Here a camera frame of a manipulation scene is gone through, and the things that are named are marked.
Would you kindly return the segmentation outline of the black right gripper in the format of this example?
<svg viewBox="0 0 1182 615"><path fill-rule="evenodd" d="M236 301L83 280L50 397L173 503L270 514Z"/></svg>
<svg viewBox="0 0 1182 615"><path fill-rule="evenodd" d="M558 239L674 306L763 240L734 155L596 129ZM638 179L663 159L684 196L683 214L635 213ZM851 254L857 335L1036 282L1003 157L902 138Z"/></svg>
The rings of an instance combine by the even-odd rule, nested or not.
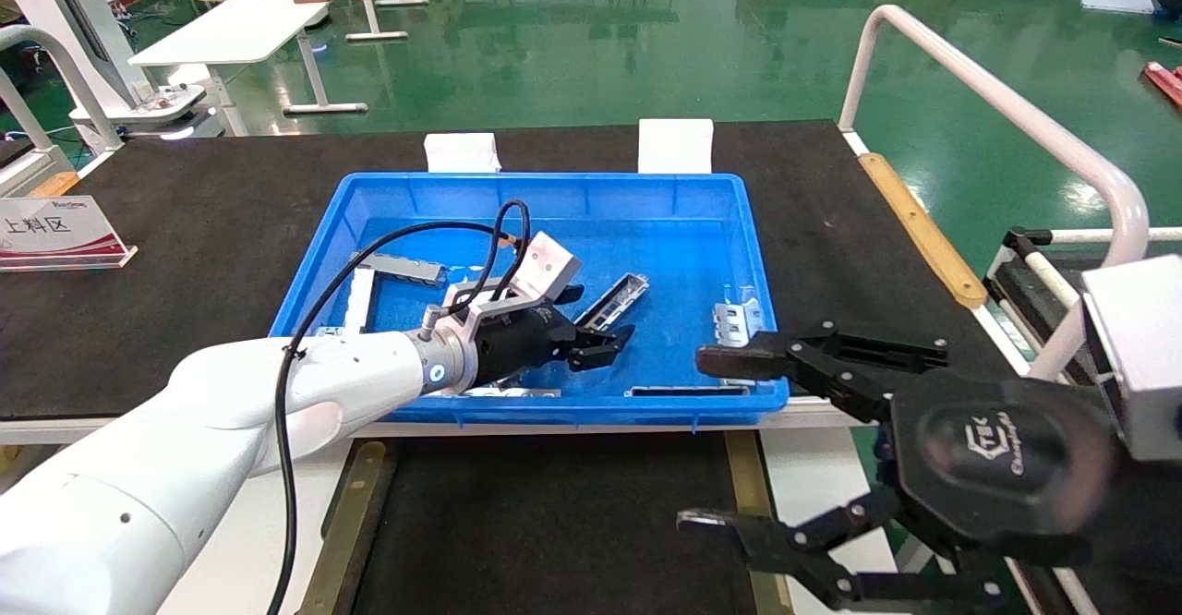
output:
<svg viewBox="0 0 1182 615"><path fill-rule="evenodd" d="M889 420L890 483L900 492L870 488L799 525L768 514L677 513L680 530L717 532L752 572L788 576L829 609L1002 609L1001 585L983 572L853 572L834 559L836 548L890 522L944 556L1077 565L1093 554L1090 527L1117 472L1118 436L1084 391L1030 377L931 371L949 365L944 339L842 332L832 321L808 334L752 334L742 347L697 347L695 365L717 378L788 380L853 420ZM892 395L858 365L926 374Z"/></svg>

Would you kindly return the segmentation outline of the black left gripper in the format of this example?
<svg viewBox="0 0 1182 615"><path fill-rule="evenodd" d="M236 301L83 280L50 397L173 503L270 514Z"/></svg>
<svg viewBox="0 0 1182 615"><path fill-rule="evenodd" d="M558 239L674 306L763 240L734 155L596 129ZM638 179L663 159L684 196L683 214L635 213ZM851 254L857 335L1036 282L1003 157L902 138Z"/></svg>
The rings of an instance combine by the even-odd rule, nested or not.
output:
<svg viewBox="0 0 1182 615"><path fill-rule="evenodd" d="M476 330L476 378L472 386L491 386L554 361L565 362L572 373L612 365L632 339L636 326L624 325L612 332L573 326L556 308L579 302L583 294L585 286L565 285L546 296L546 304L553 308L517 309L481 321Z"/></svg>

